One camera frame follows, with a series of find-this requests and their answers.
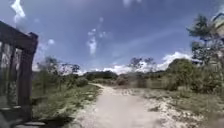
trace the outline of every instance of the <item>wooden plank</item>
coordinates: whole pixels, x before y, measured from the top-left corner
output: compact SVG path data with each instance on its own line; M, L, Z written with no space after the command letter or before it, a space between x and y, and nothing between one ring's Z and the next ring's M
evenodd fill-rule
M0 21L0 41L27 52L35 52L36 44L33 39Z
M33 43L37 45L37 36L31 34ZM20 67L18 73L18 105L29 106L30 105L30 93L31 93L31 76L32 76L32 62L34 53L30 54L26 51L22 51L20 59Z

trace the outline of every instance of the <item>white cloud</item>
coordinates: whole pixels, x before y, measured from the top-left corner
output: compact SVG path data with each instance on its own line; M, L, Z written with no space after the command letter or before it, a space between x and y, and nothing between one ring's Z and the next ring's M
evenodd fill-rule
M170 63L172 63L175 59L180 59L180 58L185 58L190 60L191 55L180 53L180 52L175 52L174 54L168 54L163 58L164 62L162 64L157 65L157 70L166 70Z
M112 71L117 74L123 74L131 71L131 68L126 65L115 65L112 68L104 68L103 71Z
M54 41L53 39L49 39L49 40L48 40L48 44L49 44L49 45L54 45L54 44L55 44L55 41Z
M101 31L102 23L104 22L104 18L99 18L99 23L96 26L96 28L93 28L91 31L87 33L88 35L88 41L87 46L89 47L90 55L94 56L97 50L97 44L99 42L99 39L103 39L107 37L107 33L104 31Z
M95 53L96 53L96 48L97 48L97 41L96 41L96 38L93 37L93 38L87 43L87 45L89 46L90 54L91 54L91 55L95 55Z
M124 7L130 7L134 2L141 3L142 0L123 0Z
M11 5L11 8L16 12L14 16L14 22L18 25L21 20L26 18L26 14L20 4L20 0L15 0L15 2Z
M180 58L185 58L185 59L191 59L191 55L189 54L184 54L180 52L175 52L174 54L168 54L163 58L163 63L157 64L157 65L147 65L145 62L142 63L142 67L138 69L137 71L141 72L147 72L150 69L155 69L155 70L165 70L168 68L169 64L172 63L175 59L180 59ZM117 74L123 74L132 71L130 67L127 65L114 65L112 68L104 68L102 70L97 69L97 71L112 71Z

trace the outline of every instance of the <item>wild grass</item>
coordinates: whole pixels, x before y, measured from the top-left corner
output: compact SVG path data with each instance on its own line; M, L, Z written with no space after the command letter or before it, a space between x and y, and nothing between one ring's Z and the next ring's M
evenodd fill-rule
M41 99L33 106L33 117L38 119L54 119L67 117L85 104L94 101L99 93L99 87L87 85L85 87L73 87L69 90L47 93L35 96Z

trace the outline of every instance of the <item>wooden railing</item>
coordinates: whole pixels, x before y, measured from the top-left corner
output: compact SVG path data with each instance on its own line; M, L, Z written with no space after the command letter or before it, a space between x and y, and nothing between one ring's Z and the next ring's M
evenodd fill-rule
M2 89L3 95L6 95L7 104L10 107L20 106L25 108L31 116L31 77L32 77L32 62L34 54L37 49L38 36L34 33L29 33L28 35L18 31L17 29L3 23L0 21L0 74L2 75L2 70L7 67L6 71L6 81L0 82L4 83ZM6 56L6 45L10 51L9 63L3 62L4 56ZM19 61L15 64L15 59L17 51L20 51ZM16 87L16 103L10 105L10 85L13 84Z

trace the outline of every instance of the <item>sandy trail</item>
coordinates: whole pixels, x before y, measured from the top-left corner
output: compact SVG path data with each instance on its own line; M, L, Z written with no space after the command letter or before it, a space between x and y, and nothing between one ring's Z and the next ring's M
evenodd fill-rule
M167 113L149 111L157 103L111 87L97 86L102 88L97 101L76 115L75 122L83 128L181 128L183 125Z

